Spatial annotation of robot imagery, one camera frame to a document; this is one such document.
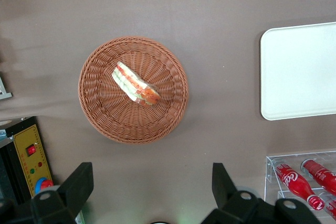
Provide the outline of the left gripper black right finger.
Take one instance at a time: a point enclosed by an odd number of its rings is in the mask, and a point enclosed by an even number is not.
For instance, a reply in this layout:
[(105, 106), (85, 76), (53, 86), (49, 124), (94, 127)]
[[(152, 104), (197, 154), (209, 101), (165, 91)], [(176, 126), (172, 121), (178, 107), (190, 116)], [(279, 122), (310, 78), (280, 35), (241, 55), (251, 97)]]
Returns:
[(202, 223), (265, 223), (260, 217), (260, 200), (247, 190), (238, 190), (222, 163), (214, 163), (212, 192), (217, 208)]

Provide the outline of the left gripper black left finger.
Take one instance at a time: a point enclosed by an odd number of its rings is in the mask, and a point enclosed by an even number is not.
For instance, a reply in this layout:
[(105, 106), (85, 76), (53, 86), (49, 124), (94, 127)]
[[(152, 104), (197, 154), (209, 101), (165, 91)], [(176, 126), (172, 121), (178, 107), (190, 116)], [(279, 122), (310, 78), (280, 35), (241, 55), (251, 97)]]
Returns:
[(31, 200), (34, 223), (75, 223), (94, 188), (91, 162), (81, 163), (57, 190), (45, 190)]

